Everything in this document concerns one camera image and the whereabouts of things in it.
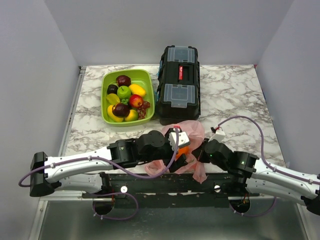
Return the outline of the orange fake tangerine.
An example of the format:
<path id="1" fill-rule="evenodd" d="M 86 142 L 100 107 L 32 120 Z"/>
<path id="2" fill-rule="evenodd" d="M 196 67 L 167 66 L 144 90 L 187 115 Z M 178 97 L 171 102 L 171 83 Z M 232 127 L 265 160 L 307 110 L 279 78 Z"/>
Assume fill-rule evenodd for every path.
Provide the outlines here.
<path id="1" fill-rule="evenodd" d="M 175 161 L 177 162 L 179 159 L 183 159 L 186 161 L 190 153 L 191 153 L 191 150 L 189 146 L 179 148 L 175 156 Z"/>

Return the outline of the pink plastic bag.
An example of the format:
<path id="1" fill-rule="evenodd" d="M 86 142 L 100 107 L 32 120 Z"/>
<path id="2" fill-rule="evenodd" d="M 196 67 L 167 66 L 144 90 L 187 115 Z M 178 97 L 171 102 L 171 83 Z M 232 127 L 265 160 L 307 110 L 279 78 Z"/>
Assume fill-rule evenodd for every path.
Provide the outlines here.
<path id="1" fill-rule="evenodd" d="M 192 175 L 193 179 L 198 183 L 202 184 L 207 179 L 205 166 L 204 166 L 204 163 L 201 163 L 196 160 L 196 158 L 192 154 L 192 151 L 198 148 L 204 141 L 205 139 L 204 127 L 199 121 L 196 121 L 196 120 L 182 121 L 177 125 L 181 128 L 182 131 L 187 133 L 190 140 L 189 147 L 190 147 L 191 153 L 188 159 L 186 160 L 187 165 L 181 167 L 174 173 L 179 175 L 183 173 L 193 173 Z M 165 125 L 160 130 L 160 132 L 163 135 L 165 135 L 167 131 L 170 128 L 173 128 L 174 126 L 175 124 Z M 166 166 L 163 164 L 161 160 L 154 160 L 151 163 L 147 163 L 144 169 L 149 176 L 153 176 L 162 172 L 165 169 L 165 167 Z"/>

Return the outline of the red fake grape bunch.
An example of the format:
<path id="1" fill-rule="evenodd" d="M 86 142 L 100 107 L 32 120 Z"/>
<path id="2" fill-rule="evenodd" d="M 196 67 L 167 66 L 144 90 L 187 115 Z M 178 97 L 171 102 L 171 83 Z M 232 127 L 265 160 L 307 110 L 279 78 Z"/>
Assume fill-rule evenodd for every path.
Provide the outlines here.
<path id="1" fill-rule="evenodd" d="M 138 119 L 145 119 L 147 116 L 147 110 L 150 108 L 150 103 L 148 101 L 144 101 L 143 104 L 137 108 Z"/>

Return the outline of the red yellow fake apple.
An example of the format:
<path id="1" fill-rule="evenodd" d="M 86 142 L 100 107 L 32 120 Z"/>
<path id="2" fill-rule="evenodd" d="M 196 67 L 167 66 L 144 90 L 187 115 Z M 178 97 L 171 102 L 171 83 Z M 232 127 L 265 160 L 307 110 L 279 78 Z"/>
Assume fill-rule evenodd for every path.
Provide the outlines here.
<path id="1" fill-rule="evenodd" d="M 129 98 L 129 105 L 132 108 L 140 108 L 144 103 L 144 99 L 138 94 L 132 94 Z"/>

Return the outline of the dark red striped fake apple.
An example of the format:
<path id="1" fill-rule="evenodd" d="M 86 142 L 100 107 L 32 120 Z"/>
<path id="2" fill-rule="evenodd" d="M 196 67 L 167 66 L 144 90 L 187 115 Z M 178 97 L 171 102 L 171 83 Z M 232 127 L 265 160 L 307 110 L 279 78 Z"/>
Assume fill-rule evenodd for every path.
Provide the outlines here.
<path id="1" fill-rule="evenodd" d="M 130 108 L 124 103 L 117 103 L 112 107 L 112 113 L 119 118 L 125 118 L 130 113 Z"/>

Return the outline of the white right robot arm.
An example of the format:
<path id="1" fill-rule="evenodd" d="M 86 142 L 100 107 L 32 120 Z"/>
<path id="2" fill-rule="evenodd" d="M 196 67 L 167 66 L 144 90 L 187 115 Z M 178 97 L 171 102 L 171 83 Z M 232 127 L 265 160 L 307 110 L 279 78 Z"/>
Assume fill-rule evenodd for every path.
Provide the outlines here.
<path id="1" fill-rule="evenodd" d="M 230 191 L 241 196 L 265 194 L 285 198 L 320 213 L 320 176 L 288 169 L 244 151 L 232 151 L 216 139 L 204 141 L 192 153 L 201 163 L 216 165 L 232 177 Z"/>

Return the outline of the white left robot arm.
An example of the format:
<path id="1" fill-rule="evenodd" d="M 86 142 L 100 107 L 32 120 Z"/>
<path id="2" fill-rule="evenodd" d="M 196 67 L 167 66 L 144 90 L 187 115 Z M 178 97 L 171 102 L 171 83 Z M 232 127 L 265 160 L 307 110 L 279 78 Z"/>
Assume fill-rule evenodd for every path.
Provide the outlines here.
<path id="1" fill-rule="evenodd" d="M 129 168 L 139 163 L 155 160 L 162 160 L 165 168 L 174 172 L 178 150 L 189 145 L 186 132 L 170 128 L 166 134 L 152 130 L 138 138 L 120 139 L 106 147 L 71 156 L 53 157 L 37 152 L 30 165 L 29 195 L 44 197 L 56 190 L 74 190 L 104 198 L 110 194 L 111 185 L 85 174 L 110 170 L 128 173 Z"/>

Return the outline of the fake mangosteen green top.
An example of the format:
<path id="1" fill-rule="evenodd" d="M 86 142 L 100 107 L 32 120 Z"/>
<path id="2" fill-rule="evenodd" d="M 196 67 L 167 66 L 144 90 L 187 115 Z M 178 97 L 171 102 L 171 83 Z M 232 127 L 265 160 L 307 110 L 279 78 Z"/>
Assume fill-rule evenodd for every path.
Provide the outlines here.
<path id="1" fill-rule="evenodd" d="M 129 99 L 128 98 L 123 98 L 121 100 L 121 103 L 128 106 L 129 105 Z"/>

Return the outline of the yellow fake mango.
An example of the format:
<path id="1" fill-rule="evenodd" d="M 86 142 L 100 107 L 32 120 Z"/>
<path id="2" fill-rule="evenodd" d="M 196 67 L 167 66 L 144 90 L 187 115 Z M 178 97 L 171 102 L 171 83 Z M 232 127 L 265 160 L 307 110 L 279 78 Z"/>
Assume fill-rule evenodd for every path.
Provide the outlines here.
<path id="1" fill-rule="evenodd" d="M 115 123 L 121 123 L 123 122 L 124 118 L 123 117 L 118 117 L 116 115 L 113 114 L 113 107 L 114 105 L 109 105 L 107 108 L 107 115 L 108 117 L 114 121 Z"/>
<path id="2" fill-rule="evenodd" d="M 138 84 L 134 83 L 129 85 L 128 87 L 133 95 L 139 95 L 142 98 L 144 98 L 147 95 L 146 90 Z"/>

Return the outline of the yellow fake mango lower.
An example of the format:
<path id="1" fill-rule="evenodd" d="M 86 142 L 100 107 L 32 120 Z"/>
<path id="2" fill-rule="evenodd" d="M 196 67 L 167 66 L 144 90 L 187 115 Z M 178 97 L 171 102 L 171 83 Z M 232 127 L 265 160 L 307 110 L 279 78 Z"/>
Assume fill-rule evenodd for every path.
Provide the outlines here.
<path id="1" fill-rule="evenodd" d="M 123 117 L 118 117 L 116 115 L 113 114 L 113 107 L 114 105 L 109 105 L 107 108 L 107 115 L 108 117 L 114 121 L 115 123 L 121 123 L 123 122 L 124 118 Z"/>

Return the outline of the green fake apple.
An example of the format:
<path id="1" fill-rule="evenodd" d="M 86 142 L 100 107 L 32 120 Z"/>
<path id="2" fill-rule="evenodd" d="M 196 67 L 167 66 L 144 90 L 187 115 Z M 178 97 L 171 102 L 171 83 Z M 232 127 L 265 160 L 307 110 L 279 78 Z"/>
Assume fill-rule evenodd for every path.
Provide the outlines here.
<path id="1" fill-rule="evenodd" d="M 128 86 L 122 85 L 117 90 L 117 96 L 120 100 L 122 99 L 129 99 L 132 95 L 132 92 Z"/>

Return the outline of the yellow fake starfruit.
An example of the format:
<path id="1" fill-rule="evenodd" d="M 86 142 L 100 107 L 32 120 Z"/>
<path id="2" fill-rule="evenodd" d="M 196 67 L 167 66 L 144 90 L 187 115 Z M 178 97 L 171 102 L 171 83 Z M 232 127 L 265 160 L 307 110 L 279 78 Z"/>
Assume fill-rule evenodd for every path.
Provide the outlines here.
<path id="1" fill-rule="evenodd" d="M 121 102 L 120 98 L 115 93 L 110 93 L 106 95 L 106 100 L 110 105 L 116 105 Z"/>

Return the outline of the dark purple fake plum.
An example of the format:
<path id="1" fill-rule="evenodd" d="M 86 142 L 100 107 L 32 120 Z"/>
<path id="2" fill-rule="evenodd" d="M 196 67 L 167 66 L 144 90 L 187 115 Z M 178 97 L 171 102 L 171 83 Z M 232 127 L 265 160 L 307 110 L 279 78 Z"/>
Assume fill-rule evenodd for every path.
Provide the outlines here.
<path id="1" fill-rule="evenodd" d="M 107 88 L 107 94 L 116 94 L 117 95 L 117 92 L 118 92 L 118 86 L 115 85 L 115 84 L 110 84 Z"/>

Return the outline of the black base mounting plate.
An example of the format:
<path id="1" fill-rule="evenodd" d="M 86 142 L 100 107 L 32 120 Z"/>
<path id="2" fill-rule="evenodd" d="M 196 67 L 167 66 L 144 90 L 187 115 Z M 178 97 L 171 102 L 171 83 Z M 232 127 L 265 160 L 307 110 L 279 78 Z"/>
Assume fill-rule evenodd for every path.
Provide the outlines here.
<path id="1" fill-rule="evenodd" d="M 141 179 L 123 173 L 99 173 L 102 181 L 93 205 L 107 208 L 227 208 L 229 199 L 241 200 L 248 194 L 232 190 L 232 175 L 209 173 L 203 183 L 191 173 L 167 173 L 153 179 Z"/>

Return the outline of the black plastic toolbox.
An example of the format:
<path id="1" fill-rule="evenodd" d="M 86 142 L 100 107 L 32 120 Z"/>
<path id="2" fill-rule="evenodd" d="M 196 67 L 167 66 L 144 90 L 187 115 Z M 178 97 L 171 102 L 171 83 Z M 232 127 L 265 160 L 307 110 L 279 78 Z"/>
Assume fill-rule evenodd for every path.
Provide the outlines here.
<path id="1" fill-rule="evenodd" d="M 201 115 L 200 63 L 192 46 L 167 46 L 159 62 L 155 111 L 161 125 Z"/>

